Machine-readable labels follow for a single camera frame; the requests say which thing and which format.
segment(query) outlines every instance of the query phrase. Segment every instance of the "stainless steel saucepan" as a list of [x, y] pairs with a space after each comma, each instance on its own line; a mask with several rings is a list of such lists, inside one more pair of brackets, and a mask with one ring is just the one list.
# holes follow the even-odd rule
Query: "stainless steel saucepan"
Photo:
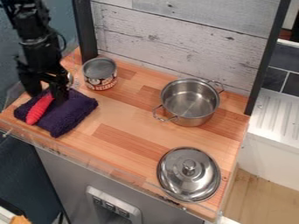
[[[221, 91], [210, 85], [220, 84]], [[171, 121], [182, 126], [199, 126], [212, 118], [219, 106], [222, 83], [209, 80], [182, 79], [170, 82], [161, 92], [162, 104], [153, 109], [153, 116], [161, 121]], [[163, 107], [168, 119], [159, 117], [156, 111]]]

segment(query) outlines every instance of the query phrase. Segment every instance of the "can label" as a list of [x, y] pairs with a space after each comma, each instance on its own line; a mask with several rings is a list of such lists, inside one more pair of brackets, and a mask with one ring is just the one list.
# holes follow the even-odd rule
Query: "can label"
[[90, 79], [84, 76], [84, 81], [88, 88], [93, 90], [106, 90], [112, 88], [117, 82], [117, 72], [106, 79]]

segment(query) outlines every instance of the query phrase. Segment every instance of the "knob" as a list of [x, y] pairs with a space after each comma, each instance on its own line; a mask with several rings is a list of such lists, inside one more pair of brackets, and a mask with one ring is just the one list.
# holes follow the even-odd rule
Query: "knob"
[[196, 163], [191, 159], [187, 159], [183, 162], [183, 174], [191, 176], [195, 172]]

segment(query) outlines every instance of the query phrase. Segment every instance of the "gray frame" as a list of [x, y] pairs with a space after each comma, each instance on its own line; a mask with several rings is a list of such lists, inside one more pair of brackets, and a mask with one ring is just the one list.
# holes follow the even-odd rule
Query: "gray frame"
[[72, 0], [82, 64], [98, 56], [91, 0]]
[[255, 80], [254, 80], [254, 86], [251, 90], [247, 107], [245, 109], [245, 114], [250, 116], [254, 111], [254, 105], [255, 102], [259, 96], [259, 93], [261, 91], [261, 86], [263, 84], [263, 81], [266, 76], [266, 71], [268, 69], [268, 65], [270, 63], [272, 54], [276, 47], [277, 39], [279, 38], [279, 34], [281, 32], [282, 24], [284, 22], [284, 18], [287, 15], [288, 8], [289, 8], [290, 0], [281, 0], [276, 16], [275, 21], [273, 22], [273, 26], [269, 35], [269, 39], [265, 48], [264, 55], [262, 56], [260, 67], [258, 70], [258, 73], [256, 74]]

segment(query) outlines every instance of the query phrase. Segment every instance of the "pot handle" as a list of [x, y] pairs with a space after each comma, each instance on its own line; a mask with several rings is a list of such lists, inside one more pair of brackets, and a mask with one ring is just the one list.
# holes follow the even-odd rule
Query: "pot handle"
[[220, 86], [221, 86], [221, 91], [218, 92], [218, 94], [221, 94], [222, 92], [225, 91], [224, 86], [223, 86], [223, 84], [222, 84], [221, 82], [216, 81], [216, 80], [209, 80], [207, 83], [210, 83], [210, 82], [212, 82], [212, 83], [216, 83], [216, 84], [220, 84]]
[[177, 119], [177, 115], [175, 115], [175, 116], [173, 116], [173, 117], [171, 117], [171, 118], [169, 118], [169, 119], [164, 119], [164, 118], [162, 118], [162, 117], [157, 116], [157, 115], [156, 115], [156, 111], [157, 111], [159, 108], [161, 108], [162, 106], [163, 106], [163, 105], [161, 104], [161, 105], [157, 106], [156, 108], [153, 108], [153, 116], [154, 116], [154, 118], [156, 118], [156, 119], [159, 120], [160, 122], [164, 122], [164, 123], [169, 122], [169, 121], [171, 121], [171, 120], [173, 120], [173, 119]]

